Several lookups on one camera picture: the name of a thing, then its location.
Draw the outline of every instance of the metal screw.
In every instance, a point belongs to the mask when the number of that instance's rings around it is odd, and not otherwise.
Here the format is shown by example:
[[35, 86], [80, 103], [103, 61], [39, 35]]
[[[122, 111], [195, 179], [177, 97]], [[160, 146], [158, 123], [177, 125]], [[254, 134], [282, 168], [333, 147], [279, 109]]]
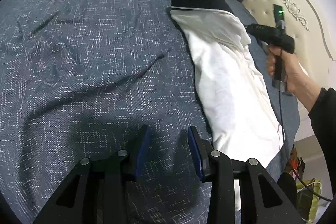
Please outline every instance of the metal screw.
[[89, 158], [82, 158], [81, 159], [81, 165], [87, 165], [90, 162]]
[[220, 155], [221, 155], [221, 152], [219, 152], [218, 150], [211, 151], [211, 156], [213, 157], [219, 157]]
[[119, 150], [118, 151], [118, 156], [119, 157], [124, 157], [124, 156], [126, 156], [127, 155], [127, 151], [126, 150]]
[[250, 165], [257, 165], [258, 161], [256, 159], [252, 158], [252, 159], [249, 159], [249, 164]]

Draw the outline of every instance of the wrist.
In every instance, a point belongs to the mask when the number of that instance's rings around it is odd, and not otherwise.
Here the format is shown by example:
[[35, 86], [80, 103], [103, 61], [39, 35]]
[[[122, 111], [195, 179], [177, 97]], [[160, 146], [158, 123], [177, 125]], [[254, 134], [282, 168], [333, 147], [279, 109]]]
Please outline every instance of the wrist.
[[294, 94], [305, 106], [308, 112], [310, 112], [311, 108], [319, 97], [320, 91], [321, 88], [311, 78], [303, 73], [303, 75], [298, 78], [298, 81], [295, 85]]

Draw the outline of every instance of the blue patterned bedspread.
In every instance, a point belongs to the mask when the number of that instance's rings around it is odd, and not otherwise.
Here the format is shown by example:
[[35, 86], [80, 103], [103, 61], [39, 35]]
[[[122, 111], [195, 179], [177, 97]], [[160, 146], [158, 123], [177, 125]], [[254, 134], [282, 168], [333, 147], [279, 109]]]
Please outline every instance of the blue patterned bedspread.
[[[244, 24], [243, 5], [226, 0]], [[211, 139], [186, 41], [170, 0], [1, 0], [0, 191], [32, 223], [83, 157], [108, 157], [142, 124], [152, 128], [139, 182], [127, 185], [134, 223], [206, 223], [211, 184], [195, 175], [186, 130]], [[250, 52], [277, 116], [265, 54]], [[283, 97], [289, 147], [299, 125]], [[268, 166], [277, 179], [285, 161]]]

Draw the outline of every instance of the headboard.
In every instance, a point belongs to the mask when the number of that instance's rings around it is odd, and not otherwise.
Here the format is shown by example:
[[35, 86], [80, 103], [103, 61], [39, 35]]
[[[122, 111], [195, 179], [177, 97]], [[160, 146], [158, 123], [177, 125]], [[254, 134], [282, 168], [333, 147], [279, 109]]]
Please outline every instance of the headboard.
[[320, 86], [329, 87], [329, 62], [330, 58], [336, 60], [336, 50], [323, 13], [313, 0], [244, 0], [243, 4], [259, 24], [273, 27], [273, 4], [281, 5], [301, 65]]

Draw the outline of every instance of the yellow object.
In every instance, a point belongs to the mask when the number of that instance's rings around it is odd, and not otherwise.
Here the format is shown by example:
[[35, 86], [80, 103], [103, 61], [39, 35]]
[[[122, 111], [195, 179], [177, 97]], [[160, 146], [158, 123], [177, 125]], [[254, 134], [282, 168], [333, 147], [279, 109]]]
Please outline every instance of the yellow object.
[[[312, 185], [314, 192], [321, 195], [321, 193], [322, 193], [321, 179], [304, 180], [303, 182], [308, 186]], [[303, 184], [300, 181], [297, 181], [296, 182], [296, 189], [298, 191], [300, 191], [303, 188], [304, 188]], [[309, 210], [309, 218], [307, 219], [307, 223], [313, 223], [314, 222], [315, 217], [316, 217], [316, 213], [317, 213], [317, 209], [319, 207], [319, 201], [320, 201], [320, 198], [317, 197], [316, 195], [313, 195], [313, 200], [312, 200], [311, 207], [310, 207], [310, 210]]]

